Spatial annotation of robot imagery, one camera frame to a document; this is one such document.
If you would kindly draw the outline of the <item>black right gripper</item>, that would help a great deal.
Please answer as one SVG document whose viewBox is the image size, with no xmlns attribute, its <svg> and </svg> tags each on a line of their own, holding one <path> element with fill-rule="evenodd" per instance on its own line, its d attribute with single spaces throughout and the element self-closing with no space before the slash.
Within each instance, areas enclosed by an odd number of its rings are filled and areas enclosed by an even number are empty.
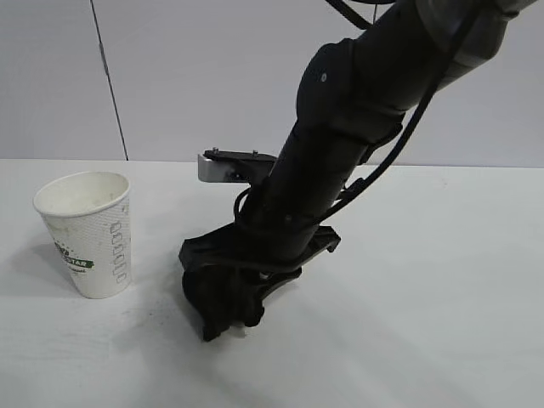
<svg viewBox="0 0 544 408">
<path fill-rule="evenodd" d="M 302 274 L 302 266 L 322 252 L 334 252 L 341 238 L 321 217 L 330 201 L 316 214 L 306 210 L 272 212 L 250 199 L 237 199 L 231 223 L 205 235 L 185 240 L 178 258 L 184 270 L 208 266 L 250 269 L 271 275 L 250 286 L 246 325 L 257 326 L 264 315 L 264 299 Z M 186 299 L 202 319 L 202 339 L 210 342 L 236 323 L 236 301 L 226 293 L 189 293 Z"/>
</svg>

